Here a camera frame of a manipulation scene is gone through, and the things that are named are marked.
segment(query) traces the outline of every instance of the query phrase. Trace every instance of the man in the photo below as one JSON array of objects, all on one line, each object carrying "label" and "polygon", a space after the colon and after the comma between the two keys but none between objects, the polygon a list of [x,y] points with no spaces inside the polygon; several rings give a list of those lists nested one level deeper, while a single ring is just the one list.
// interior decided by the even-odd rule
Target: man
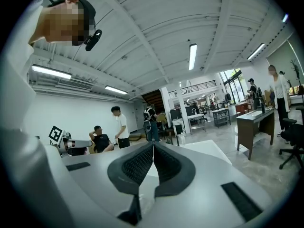
[{"label": "man", "polygon": [[254,84],[253,78],[249,79],[248,81],[251,84],[250,90],[247,90],[248,93],[252,95],[253,98],[253,108],[254,110],[257,109],[258,106],[260,106],[260,99],[257,98],[257,86]]},{"label": "man", "polygon": [[115,138],[118,139],[119,148],[129,147],[130,140],[126,117],[120,112],[119,106],[113,106],[111,112],[113,113],[113,116],[116,116],[116,120],[119,122],[120,126],[120,131],[115,135]]},{"label": "man", "polygon": [[114,149],[114,145],[109,140],[108,135],[103,134],[100,126],[95,126],[94,131],[89,133],[90,138],[95,143],[94,152],[108,152]]},{"label": "man", "polygon": [[151,104],[147,105],[147,108],[143,112],[143,117],[145,121],[150,122],[150,131],[148,132],[148,141],[152,141],[152,136],[156,142],[159,142],[157,123],[156,123],[156,112],[152,109]]},{"label": "man", "polygon": [[[65,41],[80,45],[90,34],[96,14],[86,0],[57,0],[50,7],[41,6],[43,0],[34,0],[20,17],[12,30],[1,55],[0,73],[0,123],[7,129],[20,129],[24,116],[35,98],[34,90],[26,78],[34,53],[33,43],[45,39],[47,42]],[[22,92],[16,106],[16,92]]]}]

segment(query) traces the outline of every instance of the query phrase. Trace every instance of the office chair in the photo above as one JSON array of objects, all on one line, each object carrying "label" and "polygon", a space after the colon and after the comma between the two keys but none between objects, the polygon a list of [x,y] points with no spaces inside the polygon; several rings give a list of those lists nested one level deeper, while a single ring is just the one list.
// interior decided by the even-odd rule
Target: office chair
[{"label": "office chair", "polygon": [[290,145],[293,146],[293,148],[280,149],[279,152],[280,155],[282,154],[282,152],[290,153],[291,155],[288,157],[286,161],[284,161],[283,164],[279,166],[279,169],[281,170],[284,167],[284,165],[295,156],[301,166],[301,169],[299,171],[300,174],[304,169],[304,165],[300,156],[300,154],[304,154],[304,150],[300,150],[300,148],[302,149],[304,148],[304,138],[302,137],[304,133],[304,126],[300,124],[295,124],[297,121],[293,119],[284,118],[283,121],[288,123],[290,128],[282,132],[281,137],[286,139],[287,141],[290,141]]}]

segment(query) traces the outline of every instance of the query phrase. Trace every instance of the fluorescent light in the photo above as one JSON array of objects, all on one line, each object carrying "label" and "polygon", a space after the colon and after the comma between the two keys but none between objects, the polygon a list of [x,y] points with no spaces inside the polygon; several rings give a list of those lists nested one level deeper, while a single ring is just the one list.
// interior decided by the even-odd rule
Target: fluorescent light
[{"label": "fluorescent light", "polygon": [[198,48],[198,45],[196,45],[196,44],[190,45],[189,70],[192,70],[194,68],[197,48]]},{"label": "fluorescent light", "polygon": [[112,90],[112,91],[115,91],[117,93],[121,93],[123,95],[126,95],[128,93],[128,92],[125,92],[125,91],[120,90],[120,89],[113,88],[113,87],[108,86],[108,85],[105,87],[105,89]]},{"label": "fluorescent light", "polygon": [[251,55],[249,57],[247,57],[247,60],[250,60],[260,49],[263,48],[264,45],[265,45],[264,43],[259,45],[259,47],[257,49],[255,49],[255,51],[253,53],[251,53]]},{"label": "fluorescent light", "polygon": [[287,19],[288,19],[288,13],[287,13],[287,14],[285,14],[285,16],[284,16],[284,18],[283,18],[282,22],[283,22],[283,23],[285,23]]},{"label": "fluorescent light", "polygon": [[67,78],[67,79],[70,79],[71,76],[72,76],[71,74],[67,74],[67,73],[64,73],[64,72],[61,72],[61,71],[58,71],[58,70],[55,70],[55,69],[51,69],[51,68],[48,68],[48,67],[45,67],[45,66],[40,66],[40,65],[37,65],[37,64],[33,64],[32,69],[36,72],[40,72],[40,73],[44,73],[44,74],[51,74],[51,75],[54,75],[54,76]]}]

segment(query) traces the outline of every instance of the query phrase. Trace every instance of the white column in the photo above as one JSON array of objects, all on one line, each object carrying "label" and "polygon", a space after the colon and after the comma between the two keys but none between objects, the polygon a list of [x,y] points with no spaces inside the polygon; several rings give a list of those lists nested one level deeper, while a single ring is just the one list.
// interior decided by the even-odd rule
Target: white column
[{"label": "white column", "polygon": [[165,112],[167,116],[167,122],[168,122],[168,127],[171,127],[171,115],[170,115],[170,110],[174,109],[174,104],[172,99],[169,96],[168,90],[166,87],[161,88],[161,96],[162,96],[162,102],[165,107]]},{"label": "white column", "polygon": [[176,92],[177,92],[177,97],[178,97],[179,102],[180,102],[180,109],[181,109],[182,118],[183,118],[184,124],[185,124],[185,131],[186,131],[186,133],[190,133],[190,127],[189,127],[189,121],[188,121],[188,116],[187,116],[187,112],[186,112],[186,107],[185,107],[185,104],[184,104],[184,99],[182,98],[181,89],[180,89],[179,84],[176,84]]}]

